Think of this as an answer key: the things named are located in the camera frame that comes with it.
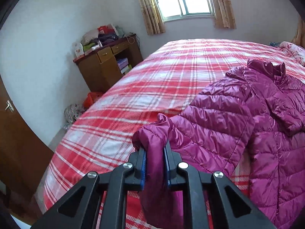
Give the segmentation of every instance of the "door handle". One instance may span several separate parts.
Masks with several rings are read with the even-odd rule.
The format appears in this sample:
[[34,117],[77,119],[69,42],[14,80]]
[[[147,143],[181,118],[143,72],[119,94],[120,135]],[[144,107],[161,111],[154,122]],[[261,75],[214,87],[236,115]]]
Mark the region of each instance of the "door handle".
[[5,111],[6,111],[8,108],[10,109],[11,112],[14,111],[14,108],[13,108],[13,106],[11,105],[11,103],[10,103],[9,100],[6,102],[6,105],[7,105],[7,107],[5,108]]

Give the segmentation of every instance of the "curtain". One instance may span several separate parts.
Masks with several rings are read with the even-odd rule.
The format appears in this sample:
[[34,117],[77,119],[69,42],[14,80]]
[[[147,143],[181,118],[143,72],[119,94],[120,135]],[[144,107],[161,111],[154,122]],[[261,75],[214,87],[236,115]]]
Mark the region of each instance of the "curtain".
[[236,29],[231,0],[212,0],[215,13],[215,26]]
[[296,35],[293,38],[292,43],[305,48],[305,22],[301,19],[301,17],[299,19]]
[[148,35],[165,33],[156,0],[139,0]]

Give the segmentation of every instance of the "wooden cabinet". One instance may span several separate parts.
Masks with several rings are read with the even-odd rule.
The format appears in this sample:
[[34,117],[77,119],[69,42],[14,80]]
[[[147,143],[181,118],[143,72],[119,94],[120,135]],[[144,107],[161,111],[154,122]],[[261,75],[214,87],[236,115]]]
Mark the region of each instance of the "wooden cabinet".
[[94,51],[76,64],[91,92],[106,92],[123,76],[116,61],[122,58],[128,58],[132,67],[143,61],[135,35]]

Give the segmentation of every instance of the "wooden door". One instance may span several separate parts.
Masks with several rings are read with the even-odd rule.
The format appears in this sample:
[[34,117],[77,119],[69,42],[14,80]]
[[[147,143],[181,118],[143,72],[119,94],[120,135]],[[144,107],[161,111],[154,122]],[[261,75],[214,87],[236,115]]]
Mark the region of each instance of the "wooden door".
[[[5,110],[7,101],[14,111]],[[0,181],[30,200],[52,156],[14,107],[0,77]]]

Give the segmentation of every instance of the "box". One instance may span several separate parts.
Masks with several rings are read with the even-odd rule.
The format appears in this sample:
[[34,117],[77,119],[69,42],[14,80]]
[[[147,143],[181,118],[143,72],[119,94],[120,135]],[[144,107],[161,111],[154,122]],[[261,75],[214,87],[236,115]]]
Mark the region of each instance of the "box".
[[101,26],[97,30],[99,31],[99,33],[103,33],[103,34],[115,33],[117,36],[119,35],[118,31],[116,30],[113,24]]
[[122,70],[123,68],[125,68],[128,65],[128,59],[118,59],[117,60],[117,65],[119,66],[120,70]]
[[74,52],[75,52],[75,55],[77,58],[84,55],[83,45],[81,43],[75,42],[75,43],[73,43],[73,46],[74,46]]
[[131,69],[132,69],[132,66],[131,65],[127,65],[126,67],[124,67],[121,70],[121,73],[123,74],[123,76],[125,76],[128,72],[130,72]]

